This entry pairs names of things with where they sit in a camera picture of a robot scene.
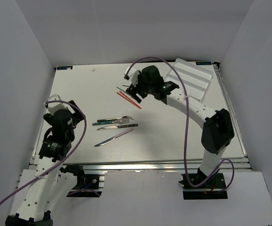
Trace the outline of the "knife with pink handle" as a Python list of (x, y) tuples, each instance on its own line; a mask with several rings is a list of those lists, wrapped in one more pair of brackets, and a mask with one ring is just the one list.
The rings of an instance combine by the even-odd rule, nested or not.
[(115, 139), (117, 139), (117, 138), (119, 138), (119, 137), (121, 137), (121, 136), (123, 136), (123, 135), (125, 135), (125, 134), (127, 134), (127, 133), (129, 133), (129, 132), (132, 132), (133, 130), (134, 130), (134, 129), (131, 128), (131, 129), (128, 129), (128, 130), (126, 130), (126, 131), (124, 131), (124, 132), (121, 132), (121, 133), (119, 133), (119, 134), (117, 134), (117, 135), (115, 135), (115, 136), (113, 136), (113, 137), (111, 137), (111, 138), (109, 138), (109, 139), (107, 139), (107, 140), (105, 140), (105, 141), (99, 143), (99, 144), (96, 144), (95, 147), (99, 147), (99, 146), (103, 146), (103, 145), (105, 145), (105, 144), (108, 144), (108, 143), (114, 141)]

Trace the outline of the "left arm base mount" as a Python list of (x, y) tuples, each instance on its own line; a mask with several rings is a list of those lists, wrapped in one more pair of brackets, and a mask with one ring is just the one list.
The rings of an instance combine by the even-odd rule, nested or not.
[(67, 197), (100, 197), (99, 174), (86, 174), (83, 166), (78, 164), (67, 165), (60, 169), (62, 174), (72, 174), (76, 185), (68, 193)]

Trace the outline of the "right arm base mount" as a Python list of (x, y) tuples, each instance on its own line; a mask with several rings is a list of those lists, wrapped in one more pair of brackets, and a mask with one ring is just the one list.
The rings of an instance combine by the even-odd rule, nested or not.
[(184, 200), (225, 200), (228, 199), (223, 173), (217, 173), (208, 182), (200, 187), (192, 187), (186, 180), (186, 175), (182, 174), (179, 184), (182, 186)]

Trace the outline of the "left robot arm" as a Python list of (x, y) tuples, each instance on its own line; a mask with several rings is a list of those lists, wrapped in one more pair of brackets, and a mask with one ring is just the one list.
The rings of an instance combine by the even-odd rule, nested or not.
[(51, 213), (61, 198), (73, 188), (84, 185), (82, 167), (63, 162), (76, 150), (74, 129), (86, 116), (73, 100), (66, 102), (58, 96), (45, 104), (48, 110), (43, 118), (50, 125), (39, 151), (39, 162), (34, 179), (19, 190), (28, 188), (27, 195), (14, 215), (9, 215), (7, 226), (51, 226)]

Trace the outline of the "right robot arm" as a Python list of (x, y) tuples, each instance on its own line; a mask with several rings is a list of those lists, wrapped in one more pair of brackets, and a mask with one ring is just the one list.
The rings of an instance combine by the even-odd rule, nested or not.
[(129, 66), (124, 72), (124, 79), (130, 81), (126, 93), (138, 103), (151, 95), (185, 114), (186, 127), (193, 120), (201, 128), (201, 143), (205, 150), (198, 168), (198, 183), (208, 188), (214, 184), (223, 153), (235, 136), (231, 116), (224, 108), (216, 110), (193, 98), (178, 70), (172, 66), (171, 72), (174, 75), (162, 77), (154, 65), (142, 70)]

